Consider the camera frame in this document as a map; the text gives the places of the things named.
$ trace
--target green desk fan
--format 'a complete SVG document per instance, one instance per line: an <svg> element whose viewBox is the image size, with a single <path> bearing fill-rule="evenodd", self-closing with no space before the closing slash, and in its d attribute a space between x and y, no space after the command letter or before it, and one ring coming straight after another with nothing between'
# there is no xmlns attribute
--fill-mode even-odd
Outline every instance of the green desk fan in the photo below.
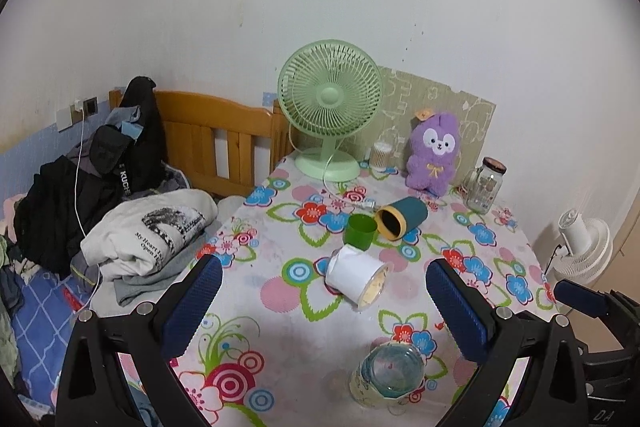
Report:
<svg viewBox="0 0 640 427"><path fill-rule="evenodd" d="M278 99L293 126L322 139L322 147L298 155L298 169L330 182L360 174L358 162L336 143L365 127L380 107L382 77L369 55L348 42L312 42L282 68Z"/></svg>

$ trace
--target white sweatshirt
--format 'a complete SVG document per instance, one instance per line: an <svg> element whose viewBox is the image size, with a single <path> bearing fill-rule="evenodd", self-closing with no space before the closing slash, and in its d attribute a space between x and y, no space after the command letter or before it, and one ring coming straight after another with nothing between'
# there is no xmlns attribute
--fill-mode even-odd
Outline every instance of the white sweatshirt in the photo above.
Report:
<svg viewBox="0 0 640 427"><path fill-rule="evenodd" d="M107 281L149 275L159 271L217 215L211 196L194 188L125 201L107 212L80 248L88 265L101 265Z"/></svg>

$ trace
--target metal screw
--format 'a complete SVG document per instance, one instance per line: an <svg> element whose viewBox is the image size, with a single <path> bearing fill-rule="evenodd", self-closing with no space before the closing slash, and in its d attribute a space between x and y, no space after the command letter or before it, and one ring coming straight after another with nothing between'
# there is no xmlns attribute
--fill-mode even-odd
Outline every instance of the metal screw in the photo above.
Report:
<svg viewBox="0 0 640 427"><path fill-rule="evenodd" d="M556 323L565 328L569 325L569 319L565 315L556 315Z"/></svg>
<svg viewBox="0 0 640 427"><path fill-rule="evenodd" d="M94 312L92 312L91 310L82 310L78 314L78 320L80 322L87 322L93 316L94 316Z"/></svg>
<svg viewBox="0 0 640 427"><path fill-rule="evenodd" d="M501 319L507 320L513 317L513 312L507 306L498 306L495 309L495 314L498 315Z"/></svg>
<svg viewBox="0 0 640 427"><path fill-rule="evenodd" d="M138 312L139 315L148 315L153 310L154 310L154 304L149 301L140 302L140 304L136 306L136 311Z"/></svg>

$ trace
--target blue bedsheet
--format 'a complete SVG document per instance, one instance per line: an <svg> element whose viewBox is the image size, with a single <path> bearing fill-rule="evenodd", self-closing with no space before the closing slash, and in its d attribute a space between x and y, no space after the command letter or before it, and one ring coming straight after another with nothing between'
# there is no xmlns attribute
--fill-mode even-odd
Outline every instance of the blue bedsheet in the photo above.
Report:
<svg viewBox="0 0 640 427"><path fill-rule="evenodd" d="M51 404L51 391L62 369L66 343L71 336L74 308L86 301L69 276L61 281L44 269L25 285L17 278L24 305L12 320L22 362L22 378L31 398Z"/></svg>

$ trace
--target orange tag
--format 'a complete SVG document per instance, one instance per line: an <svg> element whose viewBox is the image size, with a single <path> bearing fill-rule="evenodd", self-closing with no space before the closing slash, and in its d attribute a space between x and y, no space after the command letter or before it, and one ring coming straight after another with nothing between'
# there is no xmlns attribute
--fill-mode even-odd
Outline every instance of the orange tag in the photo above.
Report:
<svg viewBox="0 0 640 427"><path fill-rule="evenodd" d="M433 111L431 109L422 109L420 111L416 111L415 118L423 122L427 120L427 118L429 118L432 114Z"/></svg>

